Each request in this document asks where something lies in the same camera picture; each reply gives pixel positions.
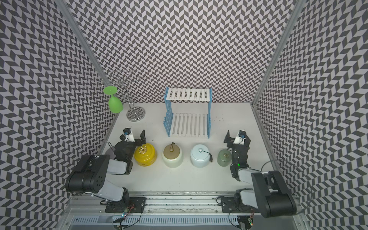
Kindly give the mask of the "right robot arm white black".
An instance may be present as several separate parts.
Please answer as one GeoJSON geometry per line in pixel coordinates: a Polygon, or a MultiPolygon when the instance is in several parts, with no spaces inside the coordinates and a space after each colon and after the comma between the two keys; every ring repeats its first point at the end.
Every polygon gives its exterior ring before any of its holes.
{"type": "Polygon", "coordinates": [[[253,208],[265,218],[297,214],[296,202],[281,173],[258,171],[249,166],[248,151],[251,140],[244,130],[239,130],[234,138],[227,132],[224,143],[232,152],[232,177],[251,186],[235,192],[234,204],[237,210],[246,211],[253,208]]]}

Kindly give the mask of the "yellow ceramic tea canister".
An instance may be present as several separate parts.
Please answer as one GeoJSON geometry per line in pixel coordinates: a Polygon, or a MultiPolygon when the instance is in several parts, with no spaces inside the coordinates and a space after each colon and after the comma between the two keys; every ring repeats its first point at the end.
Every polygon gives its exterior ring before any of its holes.
{"type": "Polygon", "coordinates": [[[157,159],[157,153],[154,146],[146,143],[137,147],[134,152],[134,159],[140,166],[146,167],[152,165],[157,159]]]}

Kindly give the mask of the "green small tea canister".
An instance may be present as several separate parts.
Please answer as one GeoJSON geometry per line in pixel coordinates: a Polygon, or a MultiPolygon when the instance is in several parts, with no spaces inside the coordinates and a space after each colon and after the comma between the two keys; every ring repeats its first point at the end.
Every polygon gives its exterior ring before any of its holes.
{"type": "Polygon", "coordinates": [[[232,161],[232,153],[228,149],[222,149],[218,153],[217,162],[221,167],[228,166],[232,161]]]}

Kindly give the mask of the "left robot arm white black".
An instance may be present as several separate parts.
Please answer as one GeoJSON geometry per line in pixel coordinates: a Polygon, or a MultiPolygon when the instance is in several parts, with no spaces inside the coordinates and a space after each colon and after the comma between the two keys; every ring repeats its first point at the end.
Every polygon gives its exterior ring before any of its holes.
{"type": "Polygon", "coordinates": [[[114,147],[115,159],[109,155],[84,155],[67,177],[65,188],[72,193],[85,193],[108,202],[129,207],[128,190],[106,179],[108,174],[128,175],[131,173],[132,158],[137,147],[146,143],[145,130],[135,139],[130,127],[123,129],[120,142],[114,147]]]}

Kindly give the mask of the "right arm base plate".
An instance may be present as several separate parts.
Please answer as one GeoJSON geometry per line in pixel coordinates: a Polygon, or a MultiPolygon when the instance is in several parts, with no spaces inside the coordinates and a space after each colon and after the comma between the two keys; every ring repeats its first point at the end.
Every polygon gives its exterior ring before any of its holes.
{"type": "Polygon", "coordinates": [[[217,199],[219,205],[221,206],[223,213],[231,213],[238,211],[236,204],[235,204],[235,198],[234,197],[225,197],[220,196],[217,199]]]}

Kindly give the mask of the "cream tea canister tan lid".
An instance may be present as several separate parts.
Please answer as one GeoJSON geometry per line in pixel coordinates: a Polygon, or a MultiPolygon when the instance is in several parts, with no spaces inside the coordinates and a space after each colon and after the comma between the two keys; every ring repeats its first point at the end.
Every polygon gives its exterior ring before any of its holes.
{"type": "Polygon", "coordinates": [[[178,144],[172,142],[164,148],[162,159],[167,167],[177,168],[184,160],[184,152],[178,144]]]}

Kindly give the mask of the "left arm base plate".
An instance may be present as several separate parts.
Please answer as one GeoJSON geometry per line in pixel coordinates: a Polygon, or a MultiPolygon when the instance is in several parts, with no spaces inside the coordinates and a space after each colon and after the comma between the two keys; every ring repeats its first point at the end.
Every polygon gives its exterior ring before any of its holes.
{"type": "Polygon", "coordinates": [[[132,197],[127,201],[107,202],[105,213],[142,213],[146,200],[145,197],[132,197]]]}

